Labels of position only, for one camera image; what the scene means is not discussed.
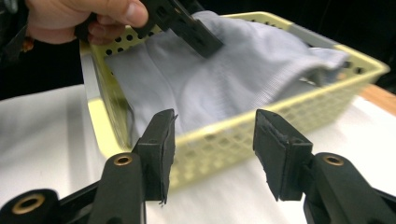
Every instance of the wooden edge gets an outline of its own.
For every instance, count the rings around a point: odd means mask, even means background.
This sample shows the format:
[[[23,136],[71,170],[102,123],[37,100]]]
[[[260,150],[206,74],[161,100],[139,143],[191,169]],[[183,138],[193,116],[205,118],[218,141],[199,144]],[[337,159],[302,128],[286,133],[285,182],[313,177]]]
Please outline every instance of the wooden edge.
[[[363,89],[361,97],[396,116],[396,95],[370,84]]]

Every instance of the black clamp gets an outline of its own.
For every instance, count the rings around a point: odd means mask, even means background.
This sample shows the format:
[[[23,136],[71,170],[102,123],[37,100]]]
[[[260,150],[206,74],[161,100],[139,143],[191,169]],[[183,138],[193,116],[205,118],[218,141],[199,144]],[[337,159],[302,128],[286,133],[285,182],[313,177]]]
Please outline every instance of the black clamp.
[[[145,37],[158,25],[163,31],[173,30],[176,35],[184,39],[197,53],[208,58],[218,51],[222,43],[200,21],[195,20],[190,12],[177,0],[142,0],[148,10],[148,22],[142,28],[134,28],[137,34]],[[76,37],[87,40],[88,24],[96,20],[96,15],[91,16],[81,25],[76,27]]]
[[[314,223],[396,223],[396,198],[373,189],[353,164],[313,144],[278,114],[257,110],[253,149],[276,200],[300,201]]]

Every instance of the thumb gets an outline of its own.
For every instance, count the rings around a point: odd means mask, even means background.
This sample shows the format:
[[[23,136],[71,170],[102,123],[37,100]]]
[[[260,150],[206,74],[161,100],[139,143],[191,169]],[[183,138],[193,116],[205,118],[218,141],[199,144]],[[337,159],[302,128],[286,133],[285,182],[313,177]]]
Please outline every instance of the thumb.
[[[66,0],[75,10],[105,15],[126,25],[142,27],[149,19],[148,11],[139,0]]]

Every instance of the plastic basket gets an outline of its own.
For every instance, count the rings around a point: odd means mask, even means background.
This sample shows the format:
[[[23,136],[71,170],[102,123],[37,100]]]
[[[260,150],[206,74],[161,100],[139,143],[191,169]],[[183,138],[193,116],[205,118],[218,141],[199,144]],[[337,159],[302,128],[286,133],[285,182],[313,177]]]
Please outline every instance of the plastic basket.
[[[227,17],[272,25],[299,36],[310,46],[340,49],[350,55],[342,78],[336,83],[265,107],[280,114],[302,133],[337,119],[364,86],[389,70],[371,57],[271,13],[251,12]],[[104,58],[142,41],[144,39],[139,38],[134,30],[127,29],[111,45],[90,46],[90,50],[81,52],[92,124],[98,146],[107,158],[131,150],[131,139],[127,127],[128,104],[117,80],[106,67]],[[255,111],[250,111],[177,136],[171,190],[252,157],[254,118]]]

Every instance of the basket hole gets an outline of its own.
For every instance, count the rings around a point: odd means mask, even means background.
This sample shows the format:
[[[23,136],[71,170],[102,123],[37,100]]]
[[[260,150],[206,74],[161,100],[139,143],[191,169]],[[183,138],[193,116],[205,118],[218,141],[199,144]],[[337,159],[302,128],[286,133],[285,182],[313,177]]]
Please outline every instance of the basket hole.
[[[207,134],[205,135],[205,140],[206,141],[212,141],[213,139],[215,139],[216,136],[214,134]]]
[[[345,67],[345,68],[350,68],[350,67],[352,67],[352,62],[344,62],[344,67]]]
[[[133,36],[133,35],[127,35],[127,36],[126,36],[126,39],[127,39],[128,41],[132,41],[132,40],[134,39],[134,36]]]
[[[363,74],[364,73],[364,68],[362,68],[362,67],[355,68],[355,73],[356,74]]]

